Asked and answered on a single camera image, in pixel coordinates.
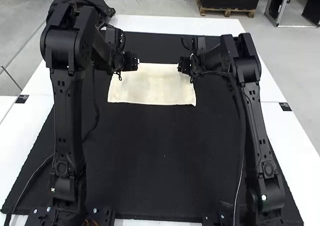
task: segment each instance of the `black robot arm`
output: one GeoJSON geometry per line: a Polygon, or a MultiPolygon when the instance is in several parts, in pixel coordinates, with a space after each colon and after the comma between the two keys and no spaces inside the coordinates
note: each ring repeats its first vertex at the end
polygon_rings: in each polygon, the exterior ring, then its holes
{"type": "Polygon", "coordinates": [[[246,123],[247,211],[242,223],[273,225],[281,217],[286,195],[266,134],[260,103],[261,64],[251,35],[244,33],[236,38],[222,35],[214,48],[207,48],[205,37],[196,37],[192,40],[191,56],[180,58],[178,71],[190,75],[191,82],[206,73],[235,79],[235,91],[240,92],[246,123]]]}
{"type": "MultiPolygon", "coordinates": [[[[110,26],[97,7],[57,3],[49,12],[40,50],[50,69],[54,93],[55,149],[49,175],[48,208],[31,213],[26,225],[80,226],[88,220],[86,160],[82,136],[82,90],[86,69],[109,75],[138,69],[135,54],[123,52],[124,32],[110,26]],[[106,37],[99,32],[106,26],[106,37]]],[[[113,225],[115,214],[104,206],[90,216],[113,225]]]]}

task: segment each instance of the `black fabric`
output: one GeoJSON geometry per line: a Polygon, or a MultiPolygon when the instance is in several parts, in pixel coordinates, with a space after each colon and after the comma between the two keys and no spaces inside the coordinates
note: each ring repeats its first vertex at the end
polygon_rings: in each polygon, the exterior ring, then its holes
{"type": "MultiPolygon", "coordinates": [[[[208,43],[214,46],[218,40],[210,37],[208,43]]],[[[153,63],[177,63],[179,56],[188,55],[178,35],[126,33],[126,50],[137,53],[141,62],[153,63]]],[[[94,122],[90,73],[83,87],[84,132],[94,122]]],[[[108,103],[110,80],[104,72],[95,74],[100,121],[83,145],[88,208],[109,205],[119,218],[201,221],[203,213],[217,212],[219,200],[233,204],[240,129],[233,94],[224,80],[219,76],[195,80],[196,107],[108,103]]],[[[2,212],[12,210],[30,175],[53,152],[53,132],[51,111],[2,212]]],[[[47,205],[49,170],[50,166],[33,183],[16,213],[47,205]]],[[[244,178],[245,174],[238,195],[242,205],[244,178]]],[[[285,185],[282,221],[299,221],[285,185]]]]}
{"type": "Polygon", "coordinates": [[[46,18],[46,22],[48,22],[49,18],[51,17],[52,13],[54,12],[54,10],[56,9],[56,7],[59,3],[70,4],[76,10],[78,10],[79,8],[81,8],[83,6],[94,7],[99,14],[100,23],[109,20],[116,13],[114,8],[109,7],[105,3],[105,0],[53,0],[51,6],[49,8],[49,11],[48,11],[48,16],[46,18]]]}

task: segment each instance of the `cloth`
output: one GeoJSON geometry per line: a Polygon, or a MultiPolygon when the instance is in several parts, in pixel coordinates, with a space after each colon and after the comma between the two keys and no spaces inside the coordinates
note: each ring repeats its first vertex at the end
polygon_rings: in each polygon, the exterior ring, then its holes
{"type": "Polygon", "coordinates": [[[194,85],[176,64],[140,63],[134,72],[113,75],[108,102],[148,105],[196,105],[194,85]]]}

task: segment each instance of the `black label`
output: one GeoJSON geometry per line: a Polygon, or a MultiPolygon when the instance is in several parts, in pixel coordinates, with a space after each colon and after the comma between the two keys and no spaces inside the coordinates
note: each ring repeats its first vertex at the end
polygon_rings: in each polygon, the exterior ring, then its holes
{"type": "Polygon", "coordinates": [[[291,107],[289,106],[289,104],[287,102],[279,102],[279,105],[281,106],[283,111],[286,112],[291,112],[291,107]]]}
{"type": "Polygon", "coordinates": [[[28,99],[29,95],[19,95],[18,99],[15,101],[15,103],[25,103],[28,99]]]}

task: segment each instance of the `cable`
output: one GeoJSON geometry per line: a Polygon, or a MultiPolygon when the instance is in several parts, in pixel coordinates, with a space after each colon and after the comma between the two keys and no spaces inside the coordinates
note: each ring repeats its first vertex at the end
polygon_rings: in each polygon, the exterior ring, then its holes
{"type": "Polygon", "coordinates": [[[95,110],[95,119],[94,119],[94,124],[92,128],[85,134],[85,136],[82,139],[82,142],[85,142],[89,134],[97,128],[99,123],[99,118],[100,118],[100,110],[99,110],[99,105],[97,103],[97,96],[96,96],[95,68],[93,65],[92,65],[92,87],[93,87],[93,106],[95,110]]]}
{"type": "Polygon", "coordinates": [[[234,196],[234,207],[233,207],[233,226],[236,226],[236,221],[239,222],[240,220],[236,220],[236,212],[238,211],[238,206],[237,206],[237,199],[238,199],[238,193],[241,185],[241,180],[242,180],[242,174],[243,174],[243,167],[244,167],[244,160],[245,160],[245,145],[246,145],[246,117],[245,117],[245,110],[243,106],[243,101],[242,101],[242,92],[240,91],[239,87],[237,86],[236,79],[231,73],[226,73],[226,72],[217,72],[217,71],[205,71],[199,73],[199,75],[203,74],[212,74],[212,75],[218,75],[222,77],[226,77],[230,81],[230,85],[232,89],[234,90],[234,102],[235,106],[237,109],[237,113],[239,116],[239,123],[240,123],[240,157],[239,157],[239,172],[237,175],[239,175],[239,180],[237,178],[237,190],[235,192],[234,196]]]}
{"type": "Polygon", "coordinates": [[[91,219],[91,221],[95,224],[95,226],[99,226],[99,224],[96,221],[94,221],[93,219],[91,219]]]}
{"type": "MultiPolygon", "coordinates": [[[[95,86],[95,69],[94,67],[92,67],[92,83],[93,83],[93,105],[94,105],[94,109],[96,112],[96,116],[95,116],[95,122],[93,127],[85,134],[84,138],[82,139],[82,142],[85,142],[89,136],[89,134],[96,129],[98,122],[99,122],[99,117],[100,117],[100,110],[99,110],[99,106],[97,103],[97,97],[96,97],[96,86],[95,86]]],[[[51,154],[49,157],[47,157],[44,162],[33,172],[33,174],[31,175],[31,177],[29,178],[29,180],[27,181],[24,189],[22,190],[18,200],[15,203],[15,206],[13,207],[13,210],[11,213],[8,213],[5,217],[5,221],[4,221],[4,225],[3,226],[9,226],[10,221],[11,221],[11,217],[12,214],[14,213],[17,205],[19,204],[21,198],[23,197],[24,193],[26,192],[26,189],[29,185],[29,183],[31,182],[31,180],[33,180],[35,178],[35,176],[38,174],[38,172],[42,171],[47,165],[48,163],[50,163],[52,161],[52,164],[54,163],[54,156],[55,153],[51,154]]]]}
{"type": "Polygon", "coordinates": [[[55,221],[56,221],[57,215],[58,215],[58,210],[55,210],[55,211],[54,211],[54,215],[53,215],[53,219],[52,219],[51,226],[54,226],[54,223],[55,223],[55,221]]]}
{"type": "Polygon", "coordinates": [[[33,179],[33,177],[34,177],[38,172],[40,172],[42,169],[44,169],[45,166],[48,164],[48,162],[50,162],[50,160],[53,159],[53,157],[54,157],[54,153],[51,154],[49,157],[47,157],[47,158],[44,160],[44,162],[33,172],[33,174],[31,175],[31,177],[30,177],[29,180],[27,181],[24,189],[22,190],[22,192],[21,192],[18,200],[16,201],[16,203],[15,203],[15,205],[14,205],[14,207],[13,207],[12,212],[11,212],[11,213],[8,213],[8,214],[6,215],[6,217],[5,217],[5,222],[4,222],[4,226],[9,226],[10,220],[11,220],[11,216],[12,216],[12,214],[14,213],[14,211],[15,211],[18,203],[20,202],[20,199],[22,198],[22,196],[23,196],[26,188],[28,187],[28,185],[29,185],[29,183],[31,182],[31,180],[33,179]]]}

